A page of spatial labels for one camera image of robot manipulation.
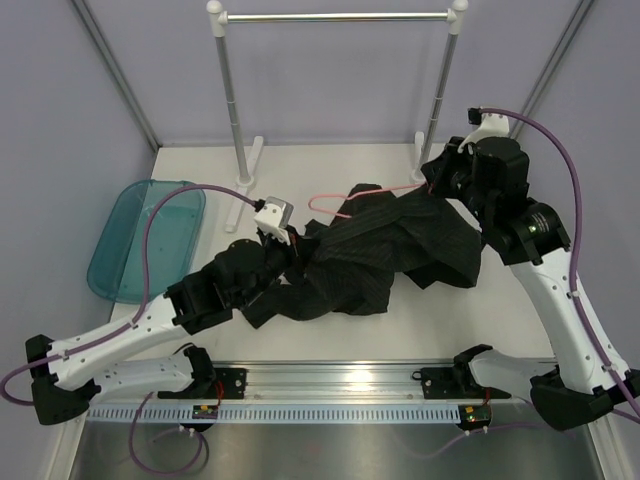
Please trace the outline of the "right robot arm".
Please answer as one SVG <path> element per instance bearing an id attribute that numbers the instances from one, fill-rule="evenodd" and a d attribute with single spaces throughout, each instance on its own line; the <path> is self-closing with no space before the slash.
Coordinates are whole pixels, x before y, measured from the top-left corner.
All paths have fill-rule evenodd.
<path id="1" fill-rule="evenodd" d="M 452 137 L 425 163 L 429 192 L 461 202 L 481 237 L 520 282 L 549 339 L 556 363 L 477 345 L 454 359 L 455 390 L 474 397 L 493 388 L 531 402 L 552 428 L 589 424 L 639 396 L 639 372 L 604 331 L 571 262 L 577 251 L 559 215 L 528 195 L 529 158 L 519 143 Z"/>

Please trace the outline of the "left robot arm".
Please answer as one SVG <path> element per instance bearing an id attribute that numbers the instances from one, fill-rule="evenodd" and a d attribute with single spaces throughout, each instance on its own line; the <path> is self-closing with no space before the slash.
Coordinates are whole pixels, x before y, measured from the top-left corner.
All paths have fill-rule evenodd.
<path id="1" fill-rule="evenodd" d="M 141 311 L 67 340 L 38 335 L 26 342 L 37 419 L 61 424 L 107 399 L 202 399 L 216 373 L 206 349 L 189 346 L 164 358 L 137 354 L 216 327 L 259 298 L 286 272 L 300 272 L 318 243 L 292 233 L 286 243 L 265 234 L 218 253 Z"/>

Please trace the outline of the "black pinstriped shirt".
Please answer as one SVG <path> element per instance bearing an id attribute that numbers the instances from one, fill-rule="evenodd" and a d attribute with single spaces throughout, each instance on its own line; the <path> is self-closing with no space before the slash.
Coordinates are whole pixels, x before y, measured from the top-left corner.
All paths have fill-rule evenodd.
<path id="1" fill-rule="evenodd" d="M 260 328 L 276 315 L 309 321 L 328 313 L 369 316 L 386 312 L 398 274 L 417 287 L 436 282 L 476 286 L 483 243 L 446 200 L 418 187 L 396 196 L 358 184 L 330 224 L 305 226 L 315 247 L 303 273 L 288 271 L 242 311 Z"/>

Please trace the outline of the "pink wire hanger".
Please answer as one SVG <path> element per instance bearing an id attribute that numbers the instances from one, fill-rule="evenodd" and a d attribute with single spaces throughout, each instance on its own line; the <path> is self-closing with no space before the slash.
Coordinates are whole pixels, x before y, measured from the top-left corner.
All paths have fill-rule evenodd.
<path id="1" fill-rule="evenodd" d="M 378 195 L 378 194 L 382 194 L 382 193 L 392 193 L 392 192 L 397 192 L 397 191 L 404 191 L 404 190 L 410 190 L 410 189 L 416 189 L 419 187 L 423 187 L 423 186 L 428 186 L 429 183 L 427 181 L 423 181 L 420 183 L 415 183 L 415 184 L 407 184 L 407 185 L 402 185 L 402 186 L 394 186 L 394 187 L 387 187 L 387 188 L 377 188 L 377 189 L 369 189 L 369 190 L 364 190 L 364 191 L 360 191 L 360 192 L 356 192 L 353 194 L 318 194 L 318 195 L 314 195 L 312 196 L 308 202 L 307 202 L 307 207 L 309 210 L 313 211 L 313 212 L 317 212 L 317 213 L 324 213 L 324 214 L 328 214 L 328 215 L 333 215 L 336 218 L 341 218 L 341 219 L 350 219 L 352 218 L 351 215 L 348 214 L 344 214 L 344 213 L 340 213 L 339 211 L 331 211 L 325 208 L 319 208 L 317 206 L 314 205 L 315 202 L 320 201 L 320 200 L 328 200 L 328 199 L 339 199 L 342 200 L 343 202 L 347 202 L 347 201 L 351 201 L 354 200 L 356 198 L 360 198 L 360 197 L 364 197 L 364 196 L 370 196 L 370 195 Z"/>

